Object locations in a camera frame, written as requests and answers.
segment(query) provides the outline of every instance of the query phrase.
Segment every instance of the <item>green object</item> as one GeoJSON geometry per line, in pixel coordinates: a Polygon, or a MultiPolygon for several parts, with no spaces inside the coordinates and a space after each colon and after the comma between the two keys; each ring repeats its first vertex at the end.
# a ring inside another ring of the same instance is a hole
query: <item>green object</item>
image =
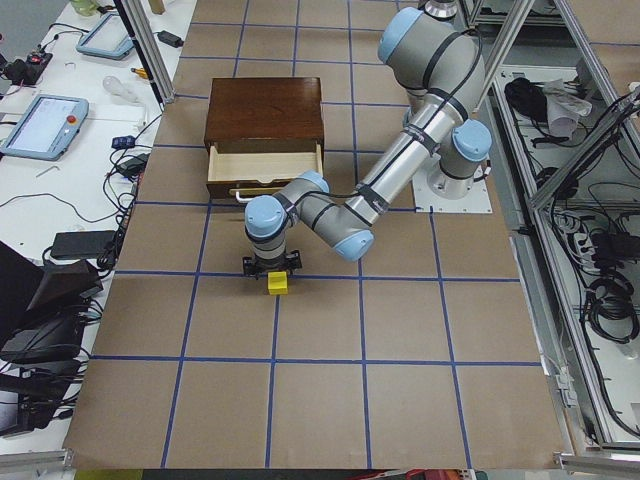
{"type": "Polygon", "coordinates": [[[142,480],[142,470],[78,470],[75,480],[142,480]]]}
{"type": "Polygon", "coordinates": [[[78,15],[90,17],[98,11],[98,5],[93,0],[69,0],[78,15]]]}

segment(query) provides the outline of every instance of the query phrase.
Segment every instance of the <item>light blue tablet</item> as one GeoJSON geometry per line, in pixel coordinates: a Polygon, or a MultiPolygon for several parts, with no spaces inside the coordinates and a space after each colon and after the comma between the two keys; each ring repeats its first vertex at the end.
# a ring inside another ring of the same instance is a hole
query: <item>light blue tablet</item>
{"type": "Polygon", "coordinates": [[[100,18],[93,29],[83,35],[76,50],[85,55],[120,60],[133,49],[122,19],[115,12],[109,12],[100,18]]]}
{"type": "Polygon", "coordinates": [[[57,160],[89,112],[84,98],[38,95],[0,147],[13,157],[57,160]]]}

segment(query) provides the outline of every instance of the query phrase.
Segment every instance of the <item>yellow cube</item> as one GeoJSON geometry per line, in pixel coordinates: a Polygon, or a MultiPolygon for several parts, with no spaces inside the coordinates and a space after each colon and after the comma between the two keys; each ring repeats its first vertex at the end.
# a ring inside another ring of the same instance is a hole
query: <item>yellow cube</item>
{"type": "Polygon", "coordinates": [[[267,277],[269,295],[286,295],[289,293],[287,272],[269,272],[267,277]]]}

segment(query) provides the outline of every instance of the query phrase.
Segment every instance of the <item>white mounting plate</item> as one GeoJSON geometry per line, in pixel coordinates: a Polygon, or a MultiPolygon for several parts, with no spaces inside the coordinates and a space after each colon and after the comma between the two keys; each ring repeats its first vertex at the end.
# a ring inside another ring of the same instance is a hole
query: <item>white mounting plate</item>
{"type": "MultiPolygon", "coordinates": [[[[436,161],[437,157],[423,165],[413,176],[413,199],[417,212],[429,213],[433,209],[436,213],[493,213],[484,180],[474,183],[467,196],[460,200],[447,200],[433,193],[427,182],[427,173],[436,161]]],[[[480,175],[482,169],[478,167],[475,176],[480,175]]]]}

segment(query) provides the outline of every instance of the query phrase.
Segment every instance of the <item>wooden box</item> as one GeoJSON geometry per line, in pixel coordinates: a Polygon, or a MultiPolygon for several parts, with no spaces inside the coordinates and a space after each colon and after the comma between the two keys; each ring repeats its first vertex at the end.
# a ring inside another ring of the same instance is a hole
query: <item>wooden box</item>
{"type": "Polygon", "coordinates": [[[322,173],[318,78],[214,78],[204,144],[212,198],[273,193],[322,173]]]}

